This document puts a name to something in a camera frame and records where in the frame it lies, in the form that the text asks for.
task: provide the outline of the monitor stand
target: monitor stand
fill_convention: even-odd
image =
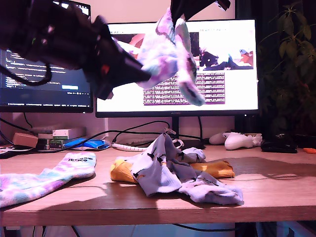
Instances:
[[[173,135],[173,138],[178,138],[179,139],[179,116],[172,116],[172,125],[171,128],[173,131],[176,132],[176,135]],[[184,143],[184,146],[181,147],[181,150],[187,149],[187,148],[191,148],[191,147],[195,147],[198,149],[205,149],[204,146],[204,142],[202,142],[201,140],[198,139],[193,139],[193,140],[189,140],[189,139],[181,139]]]

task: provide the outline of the game controller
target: game controller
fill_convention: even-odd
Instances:
[[[211,136],[208,141],[211,145],[223,145],[227,139],[227,136],[230,132],[219,132]]]
[[[261,145],[262,136],[260,133],[255,136],[244,135],[236,132],[230,132],[229,134],[223,134],[223,136],[227,136],[225,141],[226,150],[235,150],[238,148],[252,148]]]

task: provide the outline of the blue object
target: blue object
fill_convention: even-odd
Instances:
[[[85,138],[78,138],[72,142],[69,142],[64,145],[65,148],[71,147],[79,142],[84,141]],[[83,150],[84,148],[86,149],[96,149],[96,150],[104,150],[107,149],[110,146],[110,144],[106,141],[103,140],[88,140],[82,144],[79,144],[78,146],[75,146],[74,149],[76,148],[81,148],[80,150]]]

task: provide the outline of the robotic arm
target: robotic arm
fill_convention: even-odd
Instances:
[[[171,1],[172,17],[176,20],[185,14],[190,18],[213,2],[224,10],[230,6],[229,0],[175,0]],[[75,5],[65,9],[52,0],[0,0],[0,4],[0,48],[46,64],[41,81],[28,81],[0,66],[0,73],[18,82],[32,86],[49,82],[49,64],[83,69],[94,95],[105,100],[114,87],[151,77],[141,70],[140,62],[112,40],[101,16],[91,23]]]

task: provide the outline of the black cable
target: black cable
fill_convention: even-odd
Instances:
[[[41,232],[41,237],[44,237],[45,231],[46,231],[46,226],[43,226],[43,230],[42,230],[42,232]]]
[[[76,236],[77,236],[77,237],[80,237],[80,235],[79,235],[78,231],[75,229],[75,227],[74,227],[74,226],[71,226],[71,228],[72,228],[73,231],[75,232]]]
[[[33,128],[33,126],[29,123],[28,119],[26,118],[26,114],[25,114],[25,113],[23,113],[23,114],[24,114],[24,118],[25,118],[26,123],[27,123],[31,128]]]
[[[139,126],[135,126],[135,127],[131,127],[131,128],[125,129],[124,131],[128,131],[128,130],[132,130],[132,129],[135,129],[135,128],[139,128],[139,127],[142,127],[142,126],[145,126],[145,125],[148,125],[148,124],[151,124],[151,123],[155,123],[155,122],[164,122],[164,123],[168,124],[168,128],[170,128],[170,124],[169,124],[168,122],[162,121],[162,120],[156,120],[156,121],[144,123],[144,124],[139,125]],[[115,138],[112,140],[113,143],[117,141],[117,138],[118,138],[118,136],[119,136],[120,134],[122,134],[122,132],[120,132],[119,134],[117,134],[117,135],[115,136]]]
[[[45,77],[40,80],[40,81],[30,81],[30,80],[26,80],[23,79],[21,77],[18,77],[16,74],[13,74],[12,72],[10,72],[7,68],[5,68],[4,66],[0,65],[0,73],[4,74],[20,83],[23,83],[25,85],[29,85],[29,86],[39,86],[39,85],[44,85],[48,82],[50,82],[52,74],[51,74],[51,70],[50,70],[50,66],[48,63],[45,64],[46,66],[46,73],[45,73]]]
[[[11,145],[14,145],[13,142],[11,142],[0,130],[0,136],[5,140],[7,141],[8,143],[10,143]]]
[[[130,133],[130,134],[158,134],[160,135],[161,133],[160,132],[130,132],[130,131],[120,131],[120,130],[108,130],[108,131],[103,131],[103,132],[100,132],[98,134],[95,134],[93,135],[92,137],[89,137],[81,142],[78,142],[70,147],[67,147],[67,148],[63,148],[63,149],[60,149],[60,150],[50,150],[50,151],[38,151],[40,153],[57,153],[57,152],[62,152],[62,151],[66,151],[66,150],[69,150],[69,149],[72,149],[72,148],[75,148],[76,146],[80,145],[80,144],[83,144],[97,136],[100,136],[104,133],[109,133],[109,132],[120,132],[120,133]]]
[[[183,134],[179,134],[179,137],[190,137],[190,138],[195,138],[195,139],[200,140],[200,138],[199,138],[199,137],[190,136],[190,135],[183,135]]]
[[[198,123],[199,123],[199,137],[200,140],[203,141],[203,131],[202,131],[202,121],[201,121],[201,117],[198,116]]]
[[[189,229],[192,231],[201,231],[201,232],[230,232],[230,231],[237,231],[239,230],[243,225],[236,227],[236,228],[231,228],[231,229],[211,229],[211,230],[207,230],[207,229],[199,229],[199,228],[195,228],[195,227],[191,227],[191,226],[185,226],[185,225],[181,225],[181,224],[173,224],[175,226],[178,227],[182,227],[185,229]]]
[[[4,123],[6,123],[6,124],[8,124],[8,125],[10,125],[10,126],[12,126],[12,127],[16,127],[16,128],[19,128],[19,129],[21,129],[21,130],[23,130],[23,131],[29,132],[28,129],[23,128],[23,127],[20,127],[20,126],[15,125],[15,124],[12,124],[12,123],[10,123],[10,122],[8,122],[8,121],[2,119],[2,118],[0,118],[0,121],[4,122]]]

